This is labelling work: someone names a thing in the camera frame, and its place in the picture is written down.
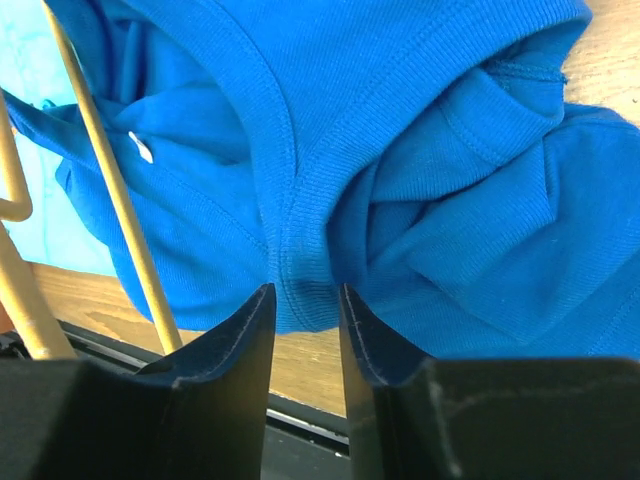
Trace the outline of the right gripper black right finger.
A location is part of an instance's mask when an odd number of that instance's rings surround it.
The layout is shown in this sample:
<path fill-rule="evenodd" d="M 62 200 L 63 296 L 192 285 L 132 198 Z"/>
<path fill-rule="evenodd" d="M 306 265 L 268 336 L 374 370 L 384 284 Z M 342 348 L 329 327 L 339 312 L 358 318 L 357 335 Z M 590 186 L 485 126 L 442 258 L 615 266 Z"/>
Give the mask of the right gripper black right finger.
<path fill-rule="evenodd" d="M 438 360 L 340 290 L 357 479 L 635 479 L 639 365 Z"/>

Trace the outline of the yellow wooden hanger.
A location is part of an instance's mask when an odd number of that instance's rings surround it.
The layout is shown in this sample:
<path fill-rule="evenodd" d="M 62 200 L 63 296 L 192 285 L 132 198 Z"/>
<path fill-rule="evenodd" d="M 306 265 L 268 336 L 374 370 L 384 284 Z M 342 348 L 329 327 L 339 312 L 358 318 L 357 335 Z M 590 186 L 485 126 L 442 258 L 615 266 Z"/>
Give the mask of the yellow wooden hanger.
<path fill-rule="evenodd" d="M 121 227 L 139 283 L 150 309 L 163 351 L 182 347 L 169 303 L 144 239 L 98 111 L 74 47 L 47 4 L 42 9 L 73 87 L 89 140 Z M 1 104 L 1 174 L 7 199 L 1 201 L 1 219 L 21 222 L 33 211 L 19 153 L 8 117 Z M 76 356 L 58 321 L 38 289 L 29 265 L 21 258 L 5 229 L 1 230 L 1 305 L 10 317 L 29 355 L 35 360 L 72 359 Z"/>

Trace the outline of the blue tank top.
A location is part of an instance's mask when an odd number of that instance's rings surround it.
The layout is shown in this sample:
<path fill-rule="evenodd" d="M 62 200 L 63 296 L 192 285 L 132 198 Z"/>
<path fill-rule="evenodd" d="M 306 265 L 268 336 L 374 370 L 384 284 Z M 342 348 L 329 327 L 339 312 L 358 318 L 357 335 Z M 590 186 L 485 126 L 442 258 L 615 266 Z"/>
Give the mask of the blue tank top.
<path fill-rule="evenodd" d="M 53 1 L 176 324 L 351 285 L 438 358 L 639 355 L 639 131 L 582 1 Z"/>

